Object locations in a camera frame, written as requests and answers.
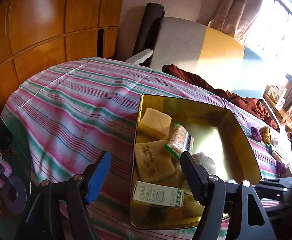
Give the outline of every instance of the wooden wardrobe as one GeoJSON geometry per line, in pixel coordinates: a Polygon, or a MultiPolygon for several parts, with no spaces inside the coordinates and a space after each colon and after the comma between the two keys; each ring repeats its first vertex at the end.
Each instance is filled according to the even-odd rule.
{"type": "Polygon", "coordinates": [[[114,55],[122,0],[4,0],[0,112],[23,81],[50,66],[114,55]]]}

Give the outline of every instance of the brown blanket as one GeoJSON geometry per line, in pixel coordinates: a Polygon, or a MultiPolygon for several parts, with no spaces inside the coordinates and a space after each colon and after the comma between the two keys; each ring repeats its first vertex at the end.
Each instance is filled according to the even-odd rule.
{"type": "Polygon", "coordinates": [[[200,76],[179,69],[175,65],[165,65],[162,67],[162,71],[164,73],[177,77],[189,84],[206,89],[209,92],[226,99],[228,102],[231,102],[235,106],[238,106],[241,109],[249,112],[250,114],[264,121],[270,127],[277,130],[276,122],[270,117],[268,111],[258,99],[242,98],[237,94],[230,93],[229,91],[225,92],[222,89],[214,89],[211,85],[207,84],[207,82],[200,76]]]}

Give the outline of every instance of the gold metal box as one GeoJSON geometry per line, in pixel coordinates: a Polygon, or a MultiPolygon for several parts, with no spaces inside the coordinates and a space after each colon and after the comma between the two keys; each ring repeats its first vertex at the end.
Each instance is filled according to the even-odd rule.
{"type": "MultiPolygon", "coordinates": [[[[257,184],[262,178],[253,150],[229,109],[197,101],[142,95],[140,99],[135,132],[135,143],[150,142],[157,139],[138,132],[139,121],[147,108],[157,109],[172,118],[170,136],[174,123],[179,122],[194,138],[193,154],[203,152],[216,164],[216,175],[222,180],[246,179],[257,184]]],[[[185,180],[180,163],[173,158],[176,168],[174,174],[155,184],[181,187],[185,180]]],[[[137,165],[133,162],[130,181],[130,199],[136,182],[140,180],[137,165]]],[[[182,208],[169,209],[154,207],[130,200],[130,222],[140,229],[180,229],[195,227],[201,218],[204,207],[192,195],[184,193],[182,208]]]]}

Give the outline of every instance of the striped tablecloth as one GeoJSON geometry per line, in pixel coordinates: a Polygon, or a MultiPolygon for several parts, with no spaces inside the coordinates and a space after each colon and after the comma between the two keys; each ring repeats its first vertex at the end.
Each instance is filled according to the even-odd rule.
{"type": "MultiPolygon", "coordinates": [[[[195,232],[195,228],[139,230],[129,222],[129,180],[141,94],[188,98],[230,109],[251,144],[262,177],[276,177],[275,160],[265,144],[251,137],[250,127],[260,128],[265,123],[204,89],[150,68],[103,58],[50,67],[20,85],[2,117],[25,128],[35,181],[67,180],[96,161],[102,150],[112,153],[102,191],[89,206],[101,239],[191,239],[195,232]]],[[[9,128],[16,141],[24,139],[14,127],[9,128]]],[[[289,140],[270,130],[280,141],[285,161],[292,163],[289,140]]],[[[274,203],[263,202],[264,206],[274,203]]],[[[219,239],[225,238],[227,225],[227,220],[222,222],[219,239]]]]}

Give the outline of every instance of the purple package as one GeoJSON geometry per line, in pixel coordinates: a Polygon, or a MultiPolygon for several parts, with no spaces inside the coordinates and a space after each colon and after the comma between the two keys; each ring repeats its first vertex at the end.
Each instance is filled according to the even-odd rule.
{"type": "Polygon", "coordinates": [[[279,161],[276,161],[276,172],[277,174],[285,174],[286,173],[286,167],[284,163],[281,163],[279,161]]]}
{"type": "Polygon", "coordinates": [[[254,138],[254,140],[257,142],[262,142],[262,137],[261,137],[261,134],[259,133],[259,130],[255,127],[251,127],[251,130],[252,130],[252,137],[254,138]]]}

